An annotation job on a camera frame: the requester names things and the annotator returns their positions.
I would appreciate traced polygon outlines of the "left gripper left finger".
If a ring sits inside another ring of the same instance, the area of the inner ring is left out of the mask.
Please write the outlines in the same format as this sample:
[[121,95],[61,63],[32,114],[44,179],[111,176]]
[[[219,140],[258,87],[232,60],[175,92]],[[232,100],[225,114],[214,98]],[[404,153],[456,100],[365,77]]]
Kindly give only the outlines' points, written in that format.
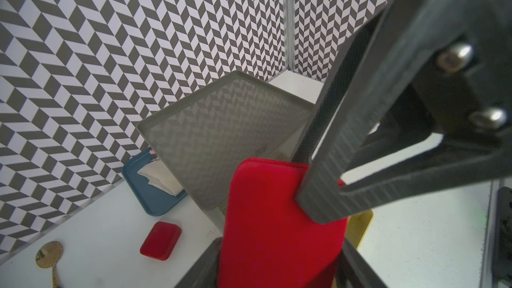
[[[215,239],[176,285],[177,287],[217,287],[217,272],[222,238]],[[386,284],[359,254],[345,241],[335,263],[333,276],[338,287],[385,287]]]

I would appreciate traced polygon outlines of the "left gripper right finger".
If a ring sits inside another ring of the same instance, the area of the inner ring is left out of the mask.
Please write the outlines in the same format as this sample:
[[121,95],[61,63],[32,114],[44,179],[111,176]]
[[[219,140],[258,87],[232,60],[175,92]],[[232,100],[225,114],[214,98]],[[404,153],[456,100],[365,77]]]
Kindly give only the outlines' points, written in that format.
[[340,49],[295,151],[328,224],[511,175],[511,0],[389,0]]

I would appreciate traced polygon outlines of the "red brooch box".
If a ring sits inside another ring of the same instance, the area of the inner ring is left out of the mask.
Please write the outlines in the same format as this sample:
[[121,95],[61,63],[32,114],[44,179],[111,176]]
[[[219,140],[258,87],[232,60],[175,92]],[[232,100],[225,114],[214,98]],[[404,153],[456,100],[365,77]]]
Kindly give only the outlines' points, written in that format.
[[165,261],[170,257],[181,234],[180,226],[158,221],[149,232],[139,252],[146,257]]
[[347,219],[320,225],[295,202],[308,165],[249,158],[231,180],[218,287],[330,287]]

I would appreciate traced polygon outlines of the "yellow bottom drawer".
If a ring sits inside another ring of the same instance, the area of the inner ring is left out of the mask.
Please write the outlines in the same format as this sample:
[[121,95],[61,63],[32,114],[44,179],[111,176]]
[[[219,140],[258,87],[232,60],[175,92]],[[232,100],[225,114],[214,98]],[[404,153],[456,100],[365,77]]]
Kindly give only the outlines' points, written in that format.
[[359,249],[363,238],[369,229],[371,221],[373,219],[372,210],[365,211],[363,213],[352,215],[348,219],[347,229],[345,233],[346,240]]

